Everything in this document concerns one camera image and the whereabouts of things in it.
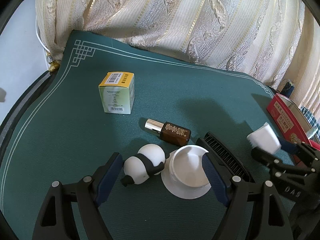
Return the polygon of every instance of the green table mat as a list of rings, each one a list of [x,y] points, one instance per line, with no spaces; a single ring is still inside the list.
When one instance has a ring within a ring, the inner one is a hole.
[[[111,71],[135,74],[135,100],[130,115],[106,114],[98,85]],[[177,147],[146,133],[151,118],[191,129],[191,140],[211,131],[240,158],[254,179],[269,178],[251,156],[246,136],[269,122],[266,111],[272,92],[254,78],[182,62],[135,49],[88,32],[73,31],[59,72],[47,91],[19,121],[1,168],[0,207],[20,240],[30,240],[34,223],[50,184],[74,183],[93,174],[113,152],[124,159],[145,144],[164,151]],[[279,157],[290,163],[285,152]],[[161,176],[127,188],[121,171],[101,215],[115,240],[211,239],[226,208],[212,190],[195,200],[175,197]],[[284,200],[289,212],[292,203]],[[87,239],[76,204],[73,205],[81,239]],[[252,204],[239,218],[244,239]]]

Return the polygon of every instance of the black panda ear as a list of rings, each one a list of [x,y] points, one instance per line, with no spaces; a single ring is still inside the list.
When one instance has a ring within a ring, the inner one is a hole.
[[[170,157],[170,153],[164,153],[165,159],[168,159]]]
[[[134,184],[133,178],[129,175],[125,175],[120,181],[121,181],[122,185],[125,187],[128,185]]]

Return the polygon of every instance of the white sponge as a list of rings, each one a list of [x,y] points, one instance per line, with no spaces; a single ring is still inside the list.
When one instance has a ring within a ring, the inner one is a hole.
[[[281,148],[276,134],[267,122],[261,128],[249,134],[247,140],[251,143],[252,148],[259,147],[270,154],[275,154]]]

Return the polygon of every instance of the panda figurine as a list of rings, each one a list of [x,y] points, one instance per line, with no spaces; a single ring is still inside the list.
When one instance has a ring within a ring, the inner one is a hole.
[[[135,156],[125,160],[122,185],[126,187],[129,184],[141,184],[149,177],[159,174],[168,157],[159,145],[147,144],[141,147]]]

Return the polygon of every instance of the plaid fabric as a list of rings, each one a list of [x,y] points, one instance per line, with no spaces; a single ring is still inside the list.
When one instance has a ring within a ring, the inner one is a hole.
[[[316,132],[316,136],[320,139],[320,125],[318,121],[316,120],[315,116],[309,111],[309,109],[302,106],[300,108],[300,111],[303,113],[303,115],[306,117],[308,122],[311,124],[312,127],[318,127],[318,131]]]

